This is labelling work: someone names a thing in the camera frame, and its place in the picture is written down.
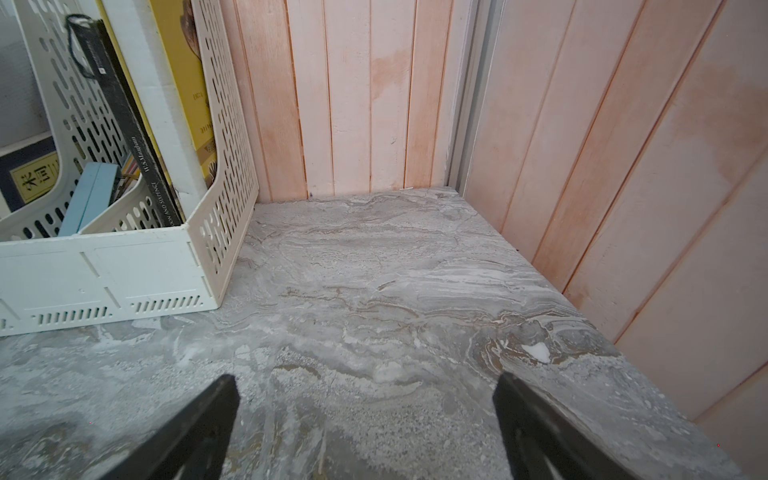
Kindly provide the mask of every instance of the marble veining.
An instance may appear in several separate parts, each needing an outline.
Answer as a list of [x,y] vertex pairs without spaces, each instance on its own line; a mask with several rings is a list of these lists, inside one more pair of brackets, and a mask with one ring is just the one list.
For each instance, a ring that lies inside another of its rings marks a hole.
[[97,478],[224,372],[224,478],[510,478],[502,370],[643,478],[744,478],[448,189],[257,205],[220,309],[0,339],[0,478]]

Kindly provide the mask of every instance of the vertical wooden plank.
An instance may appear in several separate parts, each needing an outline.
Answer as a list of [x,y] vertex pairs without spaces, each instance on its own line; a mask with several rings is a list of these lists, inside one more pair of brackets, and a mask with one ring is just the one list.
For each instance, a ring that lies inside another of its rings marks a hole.
[[239,0],[253,99],[272,200],[306,198],[299,108],[283,0]]
[[768,4],[728,2],[565,290],[616,339],[768,148]]
[[450,165],[454,127],[458,116],[459,93],[465,78],[465,49],[472,34],[472,0],[453,0],[448,44],[445,47],[445,66],[442,76],[435,153],[432,159],[432,187],[446,185]]
[[370,191],[371,11],[368,1],[325,0],[336,195]]
[[691,419],[768,361],[766,185],[768,155],[617,343]]
[[399,190],[406,135],[415,0],[371,0],[371,191]]
[[332,197],[333,157],[323,0],[286,0],[286,3],[304,146],[306,189],[309,197]]
[[507,2],[478,122],[466,200],[496,229],[536,124],[573,0]]
[[642,0],[580,0],[525,156],[502,235],[533,260]]
[[768,366],[720,400],[696,423],[750,478],[768,478]]
[[259,119],[256,116],[256,105],[253,103],[253,87],[250,83],[250,69],[246,58],[243,34],[240,31],[240,19],[237,14],[236,0],[221,0],[221,11],[224,23],[227,26],[227,40],[232,51],[232,62],[237,77],[237,90],[240,92],[240,100],[243,103],[243,116],[248,127],[250,149],[253,152],[253,161],[256,163],[256,176],[259,181],[259,198],[261,203],[272,201],[270,193],[270,179],[266,174],[264,152],[261,147]]
[[419,0],[413,35],[406,187],[429,187],[452,0]]
[[720,0],[647,0],[533,265],[563,290]]

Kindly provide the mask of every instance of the water stain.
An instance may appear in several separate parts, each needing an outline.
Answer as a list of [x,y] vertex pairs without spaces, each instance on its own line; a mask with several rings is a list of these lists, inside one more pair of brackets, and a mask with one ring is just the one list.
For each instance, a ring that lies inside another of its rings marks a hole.
[[371,60],[371,100],[381,96],[391,84],[403,82],[411,68],[411,50],[404,48],[388,57]]
[[705,142],[720,175],[735,184],[768,143],[768,88],[713,63],[686,83],[673,109],[675,140]]

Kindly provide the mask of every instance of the yellow label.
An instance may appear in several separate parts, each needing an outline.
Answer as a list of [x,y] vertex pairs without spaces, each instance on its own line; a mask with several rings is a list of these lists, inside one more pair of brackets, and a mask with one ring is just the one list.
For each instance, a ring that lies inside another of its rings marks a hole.
[[58,178],[58,155],[52,154],[40,157],[28,164],[11,170],[11,178],[16,190],[22,196],[25,204],[46,194],[56,185]]

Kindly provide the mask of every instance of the yellow book cover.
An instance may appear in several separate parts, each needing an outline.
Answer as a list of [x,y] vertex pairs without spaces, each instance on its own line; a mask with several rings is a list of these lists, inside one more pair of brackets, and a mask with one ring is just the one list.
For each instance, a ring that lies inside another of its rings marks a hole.
[[191,0],[149,0],[163,40],[170,71],[179,91],[192,143],[197,151],[205,184],[216,177],[216,144],[210,119],[208,95],[200,61]]

